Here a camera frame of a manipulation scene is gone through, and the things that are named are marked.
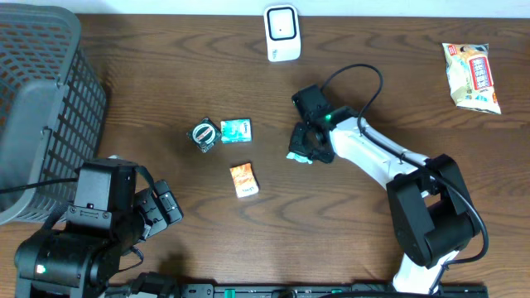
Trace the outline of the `teal white snack packet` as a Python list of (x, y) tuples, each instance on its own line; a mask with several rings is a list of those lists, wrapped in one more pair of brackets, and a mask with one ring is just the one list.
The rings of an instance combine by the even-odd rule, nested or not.
[(305, 156), (298, 155), (292, 151), (287, 154), (287, 159), (294, 160), (300, 163), (312, 164), (313, 161)]

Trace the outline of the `orange snack packet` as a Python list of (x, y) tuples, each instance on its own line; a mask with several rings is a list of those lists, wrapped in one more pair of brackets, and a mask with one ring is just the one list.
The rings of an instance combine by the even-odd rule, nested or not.
[(259, 192), (258, 183), (253, 174), (252, 164), (246, 163), (230, 168), (230, 174), (238, 198), (255, 195)]

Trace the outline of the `white yellow chip bag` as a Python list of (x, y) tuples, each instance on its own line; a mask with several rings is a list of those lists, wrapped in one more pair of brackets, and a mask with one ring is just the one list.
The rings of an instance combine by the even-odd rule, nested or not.
[(443, 43), (450, 96), (457, 108), (501, 114), (489, 64), (489, 44)]

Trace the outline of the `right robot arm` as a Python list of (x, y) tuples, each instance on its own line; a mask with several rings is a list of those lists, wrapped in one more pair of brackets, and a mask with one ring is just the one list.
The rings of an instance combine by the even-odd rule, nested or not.
[(395, 236), (404, 256), (393, 287), (399, 292), (441, 293), (441, 274), (480, 232), (456, 162), (431, 159), (374, 130), (350, 107), (334, 108), (313, 84), (291, 98), (301, 116), (291, 135), (290, 156), (301, 162), (344, 158), (387, 192)]

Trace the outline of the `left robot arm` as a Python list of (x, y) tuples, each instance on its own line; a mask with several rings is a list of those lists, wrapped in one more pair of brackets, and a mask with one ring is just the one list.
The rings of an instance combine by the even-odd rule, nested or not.
[(165, 180), (116, 158), (78, 169), (74, 200), (55, 210), (17, 249), (17, 297), (99, 297), (120, 260), (183, 219)]

